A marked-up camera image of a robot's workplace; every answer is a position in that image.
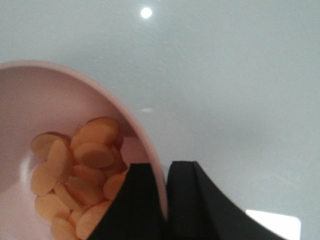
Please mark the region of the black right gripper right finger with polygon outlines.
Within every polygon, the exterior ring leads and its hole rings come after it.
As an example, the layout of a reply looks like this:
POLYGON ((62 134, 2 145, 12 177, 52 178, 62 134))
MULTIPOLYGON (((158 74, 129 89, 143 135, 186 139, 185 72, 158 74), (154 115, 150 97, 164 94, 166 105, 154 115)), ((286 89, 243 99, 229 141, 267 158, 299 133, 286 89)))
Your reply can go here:
POLYGON ((174 161, 167 176, 172 240, 280 240, 237 207, 196 161, 174 161))

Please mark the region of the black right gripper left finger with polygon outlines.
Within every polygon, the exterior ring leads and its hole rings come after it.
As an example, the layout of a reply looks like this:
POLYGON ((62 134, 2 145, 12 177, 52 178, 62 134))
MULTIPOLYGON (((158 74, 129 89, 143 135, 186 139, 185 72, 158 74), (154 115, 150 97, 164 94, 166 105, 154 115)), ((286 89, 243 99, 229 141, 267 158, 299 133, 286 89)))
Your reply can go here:
POLYGON ((131 164, 118 195, 90 240, 163 240, 166 223, 149 163, 131 164))

